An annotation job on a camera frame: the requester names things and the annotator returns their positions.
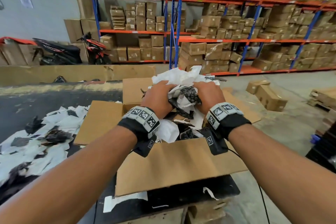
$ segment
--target person's left hand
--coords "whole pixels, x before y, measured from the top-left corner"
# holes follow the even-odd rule
[[[161,81],[148,89],[140,105],[152,109],[159,119],[163,119],[173,110],[173,106],[168,102],[168,92],[176,85],[166,85],[167,82]]]

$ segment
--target person's right hand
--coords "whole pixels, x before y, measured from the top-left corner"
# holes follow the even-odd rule
[[[207,114],[215,104],[225,102],[221,88],[214,82],[194,82],[194,87],[197,89],[197,94],[202,101],[202,104],[196,105],[196,107],[203,114]]]

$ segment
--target motorcycle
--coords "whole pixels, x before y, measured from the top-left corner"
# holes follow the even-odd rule
[[[106,50],[106,46],[101,42],[92,39],[91,32],[84,34],[78,40],[83,40],[86,43],[86,49],[89,55],[89,64],[95,65],[111,65],[112,61],[109,56],[103,51]]]
[[[74,45],[63,45],[54,41],[33,38],[37,44],[33,61],[40,54],[40,65],[77,65],[82,64],[80,49]]]

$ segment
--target black cable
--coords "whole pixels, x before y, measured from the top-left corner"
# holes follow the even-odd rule
[[[233,151],[233,150],[231,150],[231,149],[229,149],[229,148],[226,148],[226,149],[229,150],[229,151],[231,151],[231,152],[233,152],[234,154],[236,154],[236,155],[241,159],[241,157],[239,156],[238,153],[236,153],[235,151]],[[259,186],[259,190],[260,190],[260,193],[261,193],[262,202],[263,202],[263,204],[264,204],[264,208],[265,208],[265,212],[266,212],[267,221],[268,221],[268,224],[270,224],[270,219],[269,219],[269,217],[268,217],[268,213],[267,213],[267,208],[266,208],[266,204],[265,204],[265,200],[264,200],[263,191],[261,190],[261,187],[260,187],[259,184],[258,184],[258,186]]]

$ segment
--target pile of torn paper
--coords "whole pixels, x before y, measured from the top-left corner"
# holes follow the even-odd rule
[[[89,107],[61,107],[42,120],[34,118],[0,144],[0,189],[10,187],[17,177],[39,176],[67,158]]]
[[[195,108],[201,100],[193,85],[194,82],[211,81],[219,85],[219,81],[215,80],[215,76],[201,75],[201,69],[202,66],[193,66],[191,71],[186,72],[174,68],[152,77],[153,84],[168,81],[167,84],[177,85],[168,93],[168,101],[175,107],[176,112],[171,112],[166,119],[160,120],[157,140],[172,143],[176,140],[203,137],[199,130],[202,129],[204,114]]]

